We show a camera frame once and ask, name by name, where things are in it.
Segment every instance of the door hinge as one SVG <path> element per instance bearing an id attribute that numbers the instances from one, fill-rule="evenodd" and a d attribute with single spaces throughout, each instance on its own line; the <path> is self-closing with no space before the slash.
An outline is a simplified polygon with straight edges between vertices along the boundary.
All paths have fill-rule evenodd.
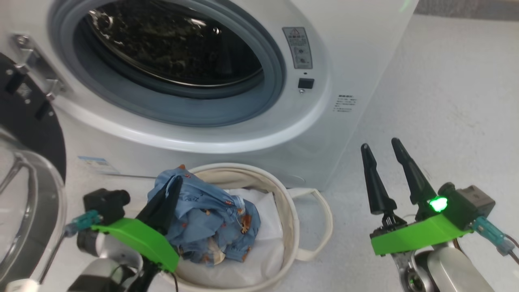
<path id="1" fill-rule="evenodd" d="M 21 57 L 21 62 L 15 67 L 21 74 L 31 73 L 34 83 L 42 90 L 47 100 L 52 101 L 59 93 L 66 92 L 65 85 L 38 51 L 29 35 L 15 33 L 12 35 L 12 41 Z"/>

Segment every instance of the front-loading washing machine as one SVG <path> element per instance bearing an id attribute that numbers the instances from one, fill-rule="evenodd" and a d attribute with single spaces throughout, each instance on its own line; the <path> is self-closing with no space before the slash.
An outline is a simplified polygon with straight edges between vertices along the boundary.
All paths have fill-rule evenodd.
<path id="1" fill-rule="evenodd" d="M 0 51 L 95 171 L 237 162 L 322 189 L 416 4 L 6 0 Z"/>

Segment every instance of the gray floor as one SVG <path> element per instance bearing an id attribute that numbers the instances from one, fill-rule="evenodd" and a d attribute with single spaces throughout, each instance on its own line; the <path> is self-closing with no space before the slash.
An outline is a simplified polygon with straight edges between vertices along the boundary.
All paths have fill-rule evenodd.
<path id="1" fill-rule="evenodd" d="M 398 214 L 416 210 L 408 200 L 401 166 L 390 139 L 401 138 L 411 156 L 438 189 L 452 181 L 471 184 L 497 201 L 490 220 L 519 237 L 519 23 L 413 16 L 394 59 L 341 158 L 325 196 L 334 213 L 335 231 L 314 262 L 296 262 L 277 291 L 401 291 L 390 257 L 376 257 L 369 234 L 380 216 L 369 212 L 360 156 L 368 142 L 378 160 Z M 126 189 L 135 206 L 152 188 L 150 179 L 91 174 L 69 155 L 66 189 L 69 218 L 82 211 L 81 196 L 97 188 Z M 302 221 L 301 242 L 312 247 L 321 214 L 314 202 L 296 202 Z M 462 247 L 495 291 L 513 291 L 519 267 L 478 235 Z M 92 258 L 74 240 L 58 252 L 43 291 L 63 291 Z M 157 279 L 150 291 L 171 291 Z"/>

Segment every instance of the warning label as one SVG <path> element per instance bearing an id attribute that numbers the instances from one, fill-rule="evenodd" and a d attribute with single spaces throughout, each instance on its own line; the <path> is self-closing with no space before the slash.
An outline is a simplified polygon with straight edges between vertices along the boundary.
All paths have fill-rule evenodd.
<path id="1" fill-rule="evenodd" d="M 312 69 L 312 54 L 305 28 L 283 28 L 283 33 L 289 42 L 294 68 Z"/>
<path id="2" fill-rule="evenodd" d="M 339 95 L 335 104 L 333 105 L 333 111 L 339 113 L 349 113 L 353 107 L 357 104 L 357 99 L 353 95 Z"/>

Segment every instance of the white laundry basket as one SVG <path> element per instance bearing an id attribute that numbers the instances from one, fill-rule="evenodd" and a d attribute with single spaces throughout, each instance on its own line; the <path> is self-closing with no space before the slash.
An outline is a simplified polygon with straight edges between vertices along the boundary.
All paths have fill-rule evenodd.
<path id="1" fill-rule="evenodd" d="M 195 174 L 205 182 L 212 183 L 222 189 L 256 189 L 266 192 L 272 192 L 274 194 L 274 200 L 278 209 L 279 217 L 281 219 L 281 225 L 283 226 L 283 244 L 284 244 L 284 257 L 283 265 L 279 273 L 261 283 L 254 286 L 245 288 L 234 288 L 234 289 L 221 289 L 212 287 L 203 287 L 197 284 L 190 283 L 176 274 L 179 289 L 181 291 L 189 292 L 215 292 L 215 291 L 230 291 L 230 292 L 253 292 L 272 289 L 280 283 L 283 277 L 288 272 L 290 266 L 294 262 L 294 259 L 301 261 L 309 261 L 316 257 L 316 255 L 323 249 L 333 231 L 333 218 L 332 212 L 326 200 L 316 189 L 290 189 L 287 190 L 284 185 L 275 178 L 272 174 L 259 169 L 254 166 L 237 164 L 237 163 L 216 163 L 209 164 L 200 167 L 196 167 L 190 170 L 191 173 Z M 326 220 L 326 231 L 324 236 L 315 250 L 306 250 L 299 248 L 299 219 L 294 206 L 293 198 L 312 194 L 319 202 L 319 205 L 323 208 Z M 174 284 L 173 278 L 168 274 L 163 276 L 172 284 Z"/>

